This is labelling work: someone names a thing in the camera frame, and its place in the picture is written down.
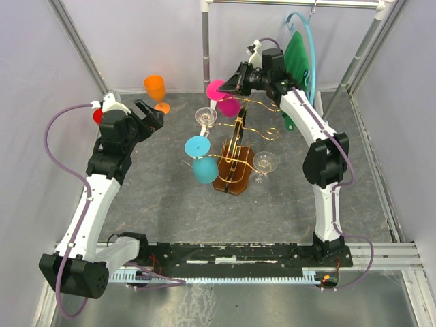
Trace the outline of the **orange wine glass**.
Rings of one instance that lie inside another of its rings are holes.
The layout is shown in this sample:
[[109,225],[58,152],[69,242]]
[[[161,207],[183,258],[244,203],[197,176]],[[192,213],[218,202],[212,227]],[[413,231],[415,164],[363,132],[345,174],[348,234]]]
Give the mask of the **orange wine glass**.
[[164,114],[169,113],[170,105],[164,102],[166,96],[164,79],[159,75],[151,75],[144,79],[143,84],[148,96],[157,102],[154,109]]

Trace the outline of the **pink wine glass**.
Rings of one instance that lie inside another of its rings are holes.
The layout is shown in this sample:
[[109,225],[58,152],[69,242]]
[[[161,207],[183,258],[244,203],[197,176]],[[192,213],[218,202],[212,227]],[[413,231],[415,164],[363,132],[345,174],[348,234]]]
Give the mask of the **pink wine glass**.
[[217,102],[217,107],[223,116],[232,118],[240,112],[240,102],[232,95],[219,91],[224,84],[223,80],[214,80],[206,88],[207,97]]

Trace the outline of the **red wine glass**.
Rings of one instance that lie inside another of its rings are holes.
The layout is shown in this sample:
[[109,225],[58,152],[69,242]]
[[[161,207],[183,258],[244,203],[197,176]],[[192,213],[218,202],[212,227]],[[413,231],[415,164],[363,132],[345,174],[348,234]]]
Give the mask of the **red wine glass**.
[[97,125],[101,124],[102,121],[102,116],[103,116],[103,111],[101,108],[98,108],[94,113],[93,113],[93,120],[95,121],[95,123]]

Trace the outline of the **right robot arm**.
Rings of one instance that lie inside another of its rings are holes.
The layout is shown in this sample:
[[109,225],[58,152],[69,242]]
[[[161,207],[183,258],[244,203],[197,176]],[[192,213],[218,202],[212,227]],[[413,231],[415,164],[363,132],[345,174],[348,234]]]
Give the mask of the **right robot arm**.
[[275,105],[288,115],[304,137],[308,151],[302,165],[315,196],[313,244],[298,247],[302,258],[327,266],[345,251],[339,219],[339,194],[343,175],[349,168],[349,138],[338,134],[316,112],[301,83],[285,67],[282,50],[262,52],[262,66],[242,62],[234,75],[218,90],[230,95],[249,96],[253,90],[265,91]]

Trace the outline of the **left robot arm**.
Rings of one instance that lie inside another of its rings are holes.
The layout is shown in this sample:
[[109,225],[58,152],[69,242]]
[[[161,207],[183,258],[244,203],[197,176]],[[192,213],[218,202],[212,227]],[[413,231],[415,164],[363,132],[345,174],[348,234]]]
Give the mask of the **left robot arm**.
[[109,94],[102,101],[85,104],[94,111],[99,127],[86,174],[66,166],[61,169],[79,178],[84,189],[72,221],[54,253],[40,258],[39,268],[57,296],[69,294],[98,299],[109,277],[128,261],[145,265],[150,258],[146,236],[133,232],[120,234],[115,243],[98,251],[97,244],[108,209],[131,167],[135,146],[163,127],[164,113],[143,100],[135,106],[140,118]]

